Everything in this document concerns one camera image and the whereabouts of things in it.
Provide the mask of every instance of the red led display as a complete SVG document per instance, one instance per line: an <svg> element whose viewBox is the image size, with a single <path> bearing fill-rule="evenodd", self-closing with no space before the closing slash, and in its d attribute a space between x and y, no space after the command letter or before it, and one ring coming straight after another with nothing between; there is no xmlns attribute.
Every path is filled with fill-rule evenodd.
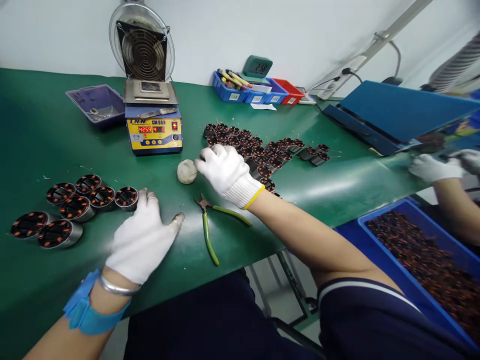
<svg viewBox="0 0 480 360"><path fill-rule="evenodd" d="M151 133L152 132L152 127L151 126L139 126L138 127L138 132L139 133Z"/></svg>

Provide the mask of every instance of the purple tray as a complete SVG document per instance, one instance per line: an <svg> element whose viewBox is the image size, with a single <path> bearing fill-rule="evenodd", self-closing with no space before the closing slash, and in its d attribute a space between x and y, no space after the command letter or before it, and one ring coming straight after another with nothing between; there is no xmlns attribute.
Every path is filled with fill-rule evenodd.
<svg viewBox="0 0 480 360"><path fill-rule="evenodd" d="M84 87L65 94L95 126L106 127L125 121L124 100L108 85ZM96 109L98 114L93 114L92 109Z"/></svg>

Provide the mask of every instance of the green workbench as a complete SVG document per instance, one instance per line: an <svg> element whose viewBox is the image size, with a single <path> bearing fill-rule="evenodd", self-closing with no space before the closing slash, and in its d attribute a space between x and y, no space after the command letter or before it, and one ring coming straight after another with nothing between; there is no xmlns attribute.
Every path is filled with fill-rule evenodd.
<svg viewBox="0 0 480 360"><path fill-rule="evenodd" d="M272 177L285 201L330 227L415 193L426 186L407 172L409 156L380 158L369 147L333 124L309 105L279 105L277 111L255 110L249 104L221 102L208 86L174 83L183 123L183 152L136 157L123 125L94 128L65 91L108 84L123 92L124 79L0 69L2 280L0 349L5 359L25 354L62 315L62 308L80 280L101 268L115 229L131 214L99 213L85 223L80 241L64 250L44 250L9 236L23 213L58 214L45 200L49 187L75 182L85 174L100 175L118 190L123 186L155 191L164 223L178 212L183 227L169 253L134 297L127 314L196 288L280 251L283 245L256 218L252 228L232 216L209 212L210 234L220 261L215 267L205 246L202 211L192 200L203 192L212 203L233 209L219 198L203 176L193 184L177 180L180 161L194 159L205 146L204 126L216 119L249 129L264 142L299 137L307 145L325 143L341 157L314 167L294 158Z"/></svg>

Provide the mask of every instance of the navy sleeve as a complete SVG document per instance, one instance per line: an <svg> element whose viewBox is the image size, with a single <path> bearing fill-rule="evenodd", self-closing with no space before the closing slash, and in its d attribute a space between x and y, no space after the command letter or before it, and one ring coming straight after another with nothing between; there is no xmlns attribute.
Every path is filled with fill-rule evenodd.
<svg viewBox="0 0 480 360"><path fill-rule="evenodd" d="M318 290L327 359L465 359L467 351L404 295L376 281L340 278Z"/></svg>

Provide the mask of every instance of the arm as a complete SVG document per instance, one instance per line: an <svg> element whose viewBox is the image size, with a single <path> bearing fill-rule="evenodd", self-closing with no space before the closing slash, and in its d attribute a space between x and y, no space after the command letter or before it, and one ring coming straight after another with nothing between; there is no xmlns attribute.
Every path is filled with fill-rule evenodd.
<svg viewBox="0 0 480 360"><path fill-rule="evenodd" d="M138 288L138 284L129 281L118 272L105 267L103 277L112 284L124 289ZM100 314L118 313L129 302L130 297L119 296L104 290L98 281L90 293L92 308ZM79 329L69 329L70 320L62 316L40 341L28 352L25 360L87 360L99 359L107 344L112 330L100 335L89 336Z"/></svg>
<svg viewBox="0 0 480 360"><path fill-rule="evenodd" d="M480 208L470 199L457 178L433 183L438 204L454 230L465 241L480 247Z"/></svg>
<svg viewBox="0 0 480 360"><path fill-rule="evenodd" d="M343 236L298 207L263 191L232 146L201 151L195 166L224 199L256 215L311 270L317 286L344 277L375 280L400 290Z"/></svg>
<svg viewBox="0 0 480 360"><path fill-rule="evenodd" d="M103 277L111 284L133 290L147 281L169 251L177 236L184 215L177 214L163 225L159 201L153 192L142 189L137 208L116 230L112 254L103 268ZM89 294L90 306L103 315L119 313L130 297L105 290L98 280ZM93 360L98 359L113 329L99 335L86 335L70 329L70 319L62 316L25 356L25 360Z"/></svg>
<svg viewBox="0 0 480 360"><path fill-rule="evenodd" d="M262 191L248 210L311 271L318 287L336 278L375 280L399 287L347 239L302 209Z"/></svg>
<svg viewBox="0 0 480 360"><path fill-rule="evenodd" d="M432 183L443 215L451 221L454 230L465 241L480 246L480 209L462 188L462 166L477 174L480 170L480 152L462 150L451 154L447 163L435 160L430 155L416 157L410 172L427 183Z"/></svg>

